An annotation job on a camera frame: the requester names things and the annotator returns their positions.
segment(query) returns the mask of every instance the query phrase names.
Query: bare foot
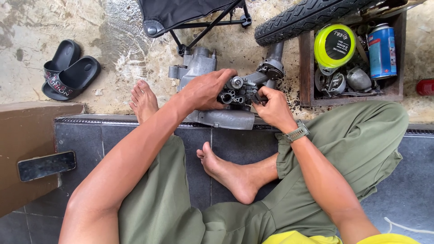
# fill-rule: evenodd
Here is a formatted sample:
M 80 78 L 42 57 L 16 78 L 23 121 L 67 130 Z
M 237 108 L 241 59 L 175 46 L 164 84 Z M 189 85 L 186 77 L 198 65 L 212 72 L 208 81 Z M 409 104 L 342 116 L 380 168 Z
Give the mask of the bare foot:
M 149 85 L 144 80 L 138 80 L 137 85 L 134 85 L 131 90 L 131 100 L 129 105 L 137 116 L 137 121 L 141 125 L 149 117 L 158 111 L 157 97 L 149 88 Z
M 206 142 L 202 150 L 196 151 L 207 174 L 220 182 L 242 204 L 251 204 L 261 186 L 249 177 L 247 165 L 237 165 L 217 157 L 210 143 Z

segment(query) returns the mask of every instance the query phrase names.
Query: wooden crate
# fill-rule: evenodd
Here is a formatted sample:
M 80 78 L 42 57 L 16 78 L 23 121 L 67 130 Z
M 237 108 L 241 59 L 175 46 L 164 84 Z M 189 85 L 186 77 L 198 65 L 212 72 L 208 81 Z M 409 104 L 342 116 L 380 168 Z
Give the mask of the wooden crate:
M 405 30 L 407 24 L 407 13 L 392 16 L 383 19 L 381 23 L 389 23 L 395 30 L 395 47 L 398 76 L 385 79 L 386 87 L 383 88 L 384 94 L 381 96 L 367 97 L 346 97 L 346 98 L 330 98 L 330 99 L 315 99 L 315 70 L 313 53 L 314 32 L 305 33 L 299 37 L 300 46 L 300 105 L 305 107 L 314 106 L 331 106 L 341 105 L 349 102 L 365 101 L 365 100 L 389 100 L 402 101 L 403 99 L 403 84 L 404 84 L 404 53 L 405 53 Z

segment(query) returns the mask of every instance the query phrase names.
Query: yellow shirt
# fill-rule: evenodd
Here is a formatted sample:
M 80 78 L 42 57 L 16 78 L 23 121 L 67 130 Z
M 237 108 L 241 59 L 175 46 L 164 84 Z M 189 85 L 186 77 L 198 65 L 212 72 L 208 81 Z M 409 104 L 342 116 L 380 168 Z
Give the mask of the yellow shirt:
M 337 237 L 306 237 L 297 231 L 288 231 L 268 237 L 262 244 L 342 244 Z M 357 244 L 420 244 L 417 241 L 398 234 L 380 234 L 368 237 Z

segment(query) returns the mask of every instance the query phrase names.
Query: brown cardboard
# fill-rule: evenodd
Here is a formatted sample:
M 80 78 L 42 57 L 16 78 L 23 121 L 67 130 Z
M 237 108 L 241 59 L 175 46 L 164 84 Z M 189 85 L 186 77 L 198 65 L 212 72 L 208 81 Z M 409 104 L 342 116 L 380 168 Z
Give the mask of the brown cardboard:
M 55 153 L 54 119 L 84 112 L 79 103 L 0 105 L 0 217 L 58 187 L 57 175 L 21 182 L 17 162 Z

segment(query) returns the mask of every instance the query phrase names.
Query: motorcycle tire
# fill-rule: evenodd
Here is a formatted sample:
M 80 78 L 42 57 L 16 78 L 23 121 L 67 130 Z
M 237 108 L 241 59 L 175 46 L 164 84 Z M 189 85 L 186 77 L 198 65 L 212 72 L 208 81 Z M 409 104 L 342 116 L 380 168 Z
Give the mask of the motorcycle tire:
M 289 40 L 317 30 L 337 19 L 372 7 L 380 0 L 301 0 L 297 5 L 262 23 L 255 30 L 260 46 Z

